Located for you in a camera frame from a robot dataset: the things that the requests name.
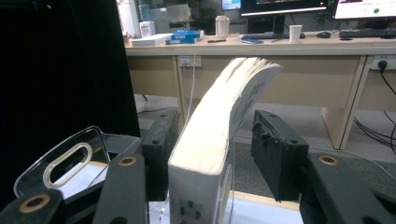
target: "floor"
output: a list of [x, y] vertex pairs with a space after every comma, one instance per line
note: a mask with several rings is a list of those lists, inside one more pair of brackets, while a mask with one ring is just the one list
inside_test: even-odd
[[[142, 95], [136, 95], [136, 108], [139, 113], [139, 124], [142, 130], [148, 130], [158, 113], [166, 108], [176, 108], [177, 98], [147, 96], [146, 101]], [[239, 128], [234, 138], [235, 155], [240, 159], [235, 162], [235, 189], [247, 193], [271, 197], [271, 192], [249, 156], [251, 142], [251, 127], [254, 110], [265, 110], [277, 114], [285, 120], [310, 146], [310, 152], [335, 153], [337, 155], [368, 162], [373, 167], [365, 168], [361, 177], [368, 183], [378, 183], [367, 175], [367, 170], [376, 170], [375, 176], [383, 175], [386, 184], [379, 183], [380, 187], [386, 185], [386, 193], [396, 195], [396, 155], [390, 147], [384, 146], [368, 137], [355, 123], [352, 126], [346, 149], [336, 151], [332, 147], [329, 134], [321, 117], [321, 108], [298, 105], [268, 105], [255, 104], [247, 115], [245, 122]], [[396, 113], [388, 112], [394, 121]], [[390, 121], [383, 111], [358, 111], [358, 121], [376, 132], [391, 135], [395, 124]]]

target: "book pages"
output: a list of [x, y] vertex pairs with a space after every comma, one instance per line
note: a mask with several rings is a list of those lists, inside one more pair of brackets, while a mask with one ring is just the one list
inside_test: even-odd
[[222, 220], [218, 205], [229, 145], [281, 69], [256, 57], [236, 58], [205, 94], [168, 162], [171, 223]]

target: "open book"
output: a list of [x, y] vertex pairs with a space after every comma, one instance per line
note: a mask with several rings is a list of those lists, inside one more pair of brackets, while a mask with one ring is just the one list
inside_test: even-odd
[[229, 145], [282, 68], [260, 58], [233, 59], [205, 94], [168, 162], [171, 223], [222, 221]]

